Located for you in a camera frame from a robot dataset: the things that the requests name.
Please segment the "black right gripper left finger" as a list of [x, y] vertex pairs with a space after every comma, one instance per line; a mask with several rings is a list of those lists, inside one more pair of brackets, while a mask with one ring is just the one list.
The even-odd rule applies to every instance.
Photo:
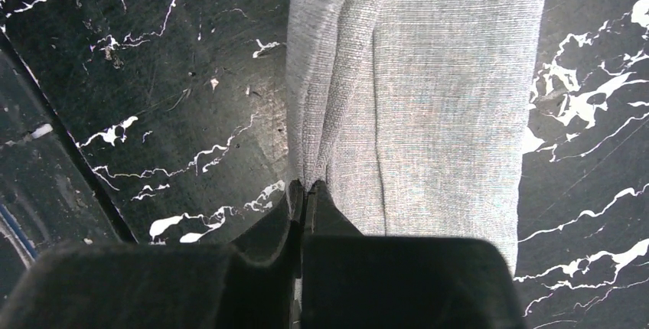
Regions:
[[61, 245], [9, 295], [3, 328], [289, 328], [303, 186], [220, 245]]

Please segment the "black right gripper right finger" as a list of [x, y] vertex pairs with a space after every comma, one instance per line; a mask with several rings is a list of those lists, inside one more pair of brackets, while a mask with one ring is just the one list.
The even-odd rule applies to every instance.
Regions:
[[327, 185], [304, 196], [303, 328], [523, 328], [504, 258], [481, 239], [365, 236]]

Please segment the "grey cloth napkin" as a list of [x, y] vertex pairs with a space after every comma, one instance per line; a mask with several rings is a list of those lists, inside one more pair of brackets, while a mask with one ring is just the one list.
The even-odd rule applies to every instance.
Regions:
[[290, 0], [289, 181], [367, 235], [460, 236], [517, 266], [545, 0]]

